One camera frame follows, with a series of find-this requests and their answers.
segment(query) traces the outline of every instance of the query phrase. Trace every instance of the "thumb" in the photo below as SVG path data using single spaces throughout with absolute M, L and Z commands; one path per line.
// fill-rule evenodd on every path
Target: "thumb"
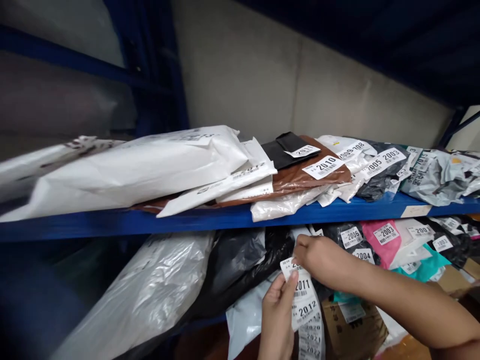
M 294 303 L 295 289 L 297 288 L 297 283 L 299 281 L 299 272 L 294 271 L 291 273 L 290 278 L 288 279 L 283 294 L 280 299 L 280 306 L 292 309 L 292 304 Z

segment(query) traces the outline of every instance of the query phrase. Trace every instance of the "metal shelf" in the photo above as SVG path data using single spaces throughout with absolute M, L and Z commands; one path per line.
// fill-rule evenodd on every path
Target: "metal shelf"
M 165 218 L 156 218 L 154 214 L 140 210 L 89 211 L 0 223 L 0 239 L 2 242 L 38 241 L 258 226 L 399 219 L 408 206 L 427 206 L 427 204 L 399 192 L 393 199 L 386 195 L 381 200 L 370 203 L 357 197 L 354 197 L 350 204 L 337 199 L 325 208 L 320 207 L 318 203 L 314 203 L 309 206 L 303 206 L 294 215 L 262 222 L 252 222 L 248 204 L 223 209 L 193 209 Z M 442 216 L 471 213 L 480 213 L 480 200 L 464 198 L 463 204 L 454 203 L 449 206 L 433 206 L 428 215 Z

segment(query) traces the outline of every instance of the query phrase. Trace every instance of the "human hand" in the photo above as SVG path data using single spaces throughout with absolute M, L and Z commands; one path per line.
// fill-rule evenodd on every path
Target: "human hand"
M 293 249 L 293 264 L 331 289 L 352 293 L 360 267 L 367 264 L 325 236 L 299 235 Z
M 281 273 L 263 298 L 258 360 L 285 360 L 292 356 L 292 304 L 298 279 L 297 271 L 291 273 L 288 282 L 285 282 L 285 276 Z

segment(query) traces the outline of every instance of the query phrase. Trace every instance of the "concrete wall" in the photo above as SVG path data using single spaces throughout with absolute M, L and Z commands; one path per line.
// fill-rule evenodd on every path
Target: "concrete wall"
M 230 0 L 174 0 L 192 127 L 436 144 L 452 112 Z

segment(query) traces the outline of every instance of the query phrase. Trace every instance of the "pile of packages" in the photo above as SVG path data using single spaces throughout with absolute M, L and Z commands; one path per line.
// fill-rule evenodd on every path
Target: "pile of packages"
M 134 206 L 164 218 L 251 204 L 254 222 L 398 189 L 435 206 L 480 195 L 480 153 L 292 132 L 260 145 L 225 125 L 133 141 L 81 136 L 0 163 L 0 222 Z
M 223 314 L 228 358 L 235 359 L 261 332 L 262 299 L 273 279 L 298 268 L 292 254 L 300 234 L 325 235 L 362 260 L 421 282 L 448 287 L 452 271 L 463 279 L 460 271 L 468 286 L 480 283 L 480 275 L 464 271 L 480 243 L 478 225 L 450 216 L 152 235 L 53 359 L 140 359 L 187 323 Z M 374 305 L 298 271 L 292 327 L 299 359 L 324 359 L 329 350 L 337 359 L 367 359 L 407 334 Z

